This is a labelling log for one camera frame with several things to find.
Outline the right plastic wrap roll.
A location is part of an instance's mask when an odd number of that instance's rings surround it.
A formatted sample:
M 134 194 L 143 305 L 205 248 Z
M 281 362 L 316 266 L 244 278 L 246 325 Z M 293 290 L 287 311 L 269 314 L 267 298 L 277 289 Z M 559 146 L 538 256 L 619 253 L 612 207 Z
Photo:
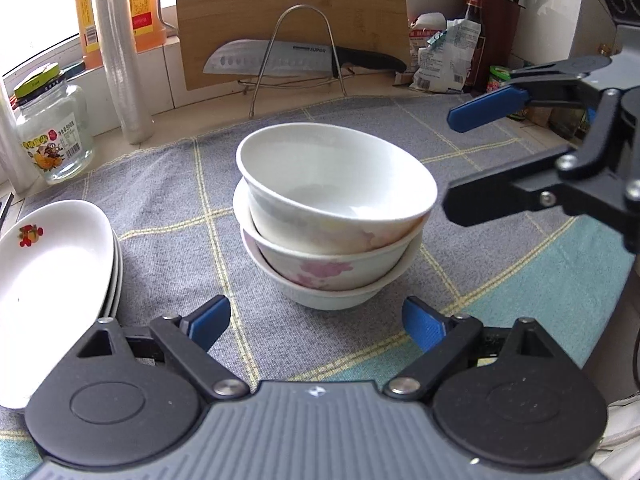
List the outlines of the right plastic wrap roll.
M 143 95 L 128 0 L 92 0 L 105 77 L 122 134 L 140 144 L 154 133 Z

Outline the white bowl pink flowers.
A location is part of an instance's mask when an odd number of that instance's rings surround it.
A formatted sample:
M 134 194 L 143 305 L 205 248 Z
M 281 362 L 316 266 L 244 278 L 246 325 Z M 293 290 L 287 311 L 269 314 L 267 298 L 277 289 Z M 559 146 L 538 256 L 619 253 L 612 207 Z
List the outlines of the white bowl pink flowers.
M 247 234 L 282 278 L 309 289 L 342 292 L 368 286 L 389 274 L 405 255 L 410 243 L 422 235 L 428 216 L 405 237 L 390 245 L 352 255 L 320 255 L 288 249 L 261 236 L 250 214 L 250 187 L 242 179 L 235 188 L 233 210 L 241 230 Z

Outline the white fruit plate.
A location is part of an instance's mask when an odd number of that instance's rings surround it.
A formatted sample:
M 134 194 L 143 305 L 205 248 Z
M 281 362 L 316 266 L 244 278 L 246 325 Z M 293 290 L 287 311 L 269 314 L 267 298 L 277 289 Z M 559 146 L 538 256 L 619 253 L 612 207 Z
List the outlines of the white fruit plate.
M 114 300 L 114 293 L 115 293 L 115 287 L 116 287 L 116 282 L 117 282 L 117 273 L 118 273 L 118 257 L 117 257 L 117 252 L 116 252 L 116 248 L 115 248 L 115 241 L 114 238 L 116 237 L 116 234 L 113 234 L 113 246 L 114 246 L 114 257 L 113 257 L 113 263 L 112 263 L 112 273 L 111 273 L 111 278 L 110 278 L 110 284 L 108 285 L 108 289 L 105 295 L 105 299 L 104 299 L 104 303 L 103 303 L 103 307 L 101 310 L 101 316 L 102 318 L 111 318 L 111 310 L 112 310 L 112 303 Z
M 122 296 L 122 281 L 124 280 L 124 259 L 122 258 L 122 248 L 120 248 L 120 243 L 117 236 L 114 238 L 115 248 L 118 257 L 118 273 L 117 273 L 117 282 L 114 293 L 114 300 L 112 303 L 111 315 L 112 318 L 116 318 L 117 311 L 120 304 L 120 297 Z
M 1 237 L 1 406 L 21 411 L 94 323 L 110 289 L 111 223 L 85 200 L 61 200 Z

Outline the grey blue checked towel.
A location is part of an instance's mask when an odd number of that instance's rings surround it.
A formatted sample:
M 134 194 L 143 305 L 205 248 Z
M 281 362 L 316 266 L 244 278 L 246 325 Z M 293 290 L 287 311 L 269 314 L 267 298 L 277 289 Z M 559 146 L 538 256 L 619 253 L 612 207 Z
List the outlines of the grey blue checked towel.
M 598 94 L 589 139 L 439 192 L 407 152 L 352 129 L 270 126 L 236 152 L 244 236 L 294 252 L 369 257 L 416 236 L 442 205 L 459 226 L 554 206 L 639 248 L 639 173 L 620 172 L 639 115 Z M 605 403 L 533 318 L 487 327 L 418 298 L 402 322 L 421 355 L 373 382 L 262 382 L 209 354 L 229 324 L 217 296 L 187 316 L 123 328 L 101 318 L 26 408 L 37 479 L 595 479 Z

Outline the glass jar green lid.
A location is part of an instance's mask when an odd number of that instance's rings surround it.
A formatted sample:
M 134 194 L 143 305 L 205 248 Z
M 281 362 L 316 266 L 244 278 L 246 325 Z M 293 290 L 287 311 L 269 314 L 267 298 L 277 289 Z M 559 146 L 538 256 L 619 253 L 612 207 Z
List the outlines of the glass jar green lid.
M 17 139 L 48 185 L 83 172 L 94 155 L 84 92 L 60 66 L 38 67 L 14 88 Z

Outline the wooden knife block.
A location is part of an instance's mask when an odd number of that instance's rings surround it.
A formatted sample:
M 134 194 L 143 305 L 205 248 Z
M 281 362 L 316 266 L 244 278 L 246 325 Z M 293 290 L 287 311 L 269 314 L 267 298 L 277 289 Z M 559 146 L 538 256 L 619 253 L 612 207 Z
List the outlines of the wooden knife block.
M 480 23 L 480 38 L 472 58 L 469 83 L 480 88 L 491 65 L 506 65 L 520 17 L 520 0 L 466 0 L 465 18 Z

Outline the dark soy sauce bottle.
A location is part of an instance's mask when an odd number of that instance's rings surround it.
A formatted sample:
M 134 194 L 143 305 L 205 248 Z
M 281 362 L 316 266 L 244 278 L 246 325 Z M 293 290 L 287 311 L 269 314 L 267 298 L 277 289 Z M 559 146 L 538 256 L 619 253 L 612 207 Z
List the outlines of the dark soy sauce bottle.
M 471 91 L 476 84 L 486 40 L 483 24 L 483 0 L 466 0 L 464 20 L 465 30 L 469 33 L 469 37 L 475 40 L 470 66 L 464 82 L 464 90 Z

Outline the plastic wrap roll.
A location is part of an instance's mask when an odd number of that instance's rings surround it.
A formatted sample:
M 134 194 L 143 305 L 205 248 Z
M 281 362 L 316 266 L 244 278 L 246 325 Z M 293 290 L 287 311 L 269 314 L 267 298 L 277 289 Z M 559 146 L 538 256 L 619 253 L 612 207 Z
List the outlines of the plastic wrap roll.
M 36 182 L 38 174 L 17 136 L 17 124 L 8 92 L 0 81 L 1 168 L 17 194 L 24 194 Z
M 143 95 L 128 0 L 92 0 L 105 77 L 122 134 L 140 144 L 154 133 Z

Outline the orange oil bottle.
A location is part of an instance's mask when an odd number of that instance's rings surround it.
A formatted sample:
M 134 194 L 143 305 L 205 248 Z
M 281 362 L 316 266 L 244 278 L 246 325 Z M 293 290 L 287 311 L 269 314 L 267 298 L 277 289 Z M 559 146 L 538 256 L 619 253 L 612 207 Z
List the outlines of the orange oil bottle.
M 82 60 L 87 70 L 101 67 L 102 56 L 92 10 L 92 0 L 75 0 Z M 137 52 L 162 46 L 166 28 L 158 14 L 158 0 L 129 0 L 134 45 Z

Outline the red white seasoning bag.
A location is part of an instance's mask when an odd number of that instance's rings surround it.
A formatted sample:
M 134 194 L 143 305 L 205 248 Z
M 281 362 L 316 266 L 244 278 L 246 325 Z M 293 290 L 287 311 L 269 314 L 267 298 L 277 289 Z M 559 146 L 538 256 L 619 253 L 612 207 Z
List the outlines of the red white seasoning bag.
M 427 47 L 428 40 L 446 28 L 445 15 L 439 12 L 423 13 L 409 24 L 410 63 L 403 73 L 395 75 L 396 87 L 411 84 L 413 74 L 419 68 L 419 51 Z

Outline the white plastic food bag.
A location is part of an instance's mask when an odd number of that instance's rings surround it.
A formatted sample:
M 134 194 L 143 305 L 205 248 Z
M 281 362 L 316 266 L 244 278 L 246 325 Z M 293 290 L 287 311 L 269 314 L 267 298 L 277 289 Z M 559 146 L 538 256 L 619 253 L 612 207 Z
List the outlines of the white plastic food bag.
M 460 93 L 464 87 L 474 39 L 465 30 L 465 20 L 449 21 L 426 48 L 419 51 L 419 68 L 413 74 L 410 89 L 432 93 Z

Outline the bamboo cutting board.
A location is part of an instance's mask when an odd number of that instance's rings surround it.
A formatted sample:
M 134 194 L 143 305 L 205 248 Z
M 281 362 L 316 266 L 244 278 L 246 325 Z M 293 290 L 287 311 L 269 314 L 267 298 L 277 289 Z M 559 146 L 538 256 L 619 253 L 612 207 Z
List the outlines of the bamboo cutting board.
M 190 90 L 230 81 L 203 70 L 209 55 L 237 39 L 337 44 L 410 60 L 406 0 L 177 0 L 177 18 Z

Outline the steel santoku knife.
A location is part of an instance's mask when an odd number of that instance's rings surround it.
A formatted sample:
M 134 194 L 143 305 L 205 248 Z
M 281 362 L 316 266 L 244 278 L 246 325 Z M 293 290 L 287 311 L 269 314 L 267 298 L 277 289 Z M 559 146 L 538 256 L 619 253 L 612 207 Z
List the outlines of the steel santoku knife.
M 335 70 L 332 53 L 304 52 L 296 47 L 291 49 L 289 41 L 274 43 L 265 76 L 293 77 L 305 74 L 332 76 Z M 229 41 L 209 55 L 203 73 L 207 75 L 257 76 L 268 40 L 239 39 Z M 340 67 L 353 65 L 367 70 L 393 70 L 403 73 L 405 62 L 391 55 L 336 47 Z

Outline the green lid sauce jar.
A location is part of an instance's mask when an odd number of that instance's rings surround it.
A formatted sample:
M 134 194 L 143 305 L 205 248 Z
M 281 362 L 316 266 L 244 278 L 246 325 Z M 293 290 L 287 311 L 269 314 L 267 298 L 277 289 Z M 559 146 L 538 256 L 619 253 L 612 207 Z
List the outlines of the green lid sauce jar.
M 511 81 L 510 68 L 491 65 L 489 67 L 488 81 L 486 84 L 486 92 L 493 92 L 505 86 Z M 509 118 L 516 122 L 524 122 L 526 119 L 526 109 L 522 108 L 515 113 L 509 115 Z

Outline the left plastic wrap roll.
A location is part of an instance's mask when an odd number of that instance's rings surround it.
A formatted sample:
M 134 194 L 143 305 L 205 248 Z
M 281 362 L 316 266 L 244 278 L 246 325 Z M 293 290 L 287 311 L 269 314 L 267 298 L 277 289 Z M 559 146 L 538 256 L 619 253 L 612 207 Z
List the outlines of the left plastic wrap roll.
M 17 124 L 8 92 L 0 81 L 1 168 L 17 194 L 24 194 L 36 182 L 38 174 L 17 136 Z

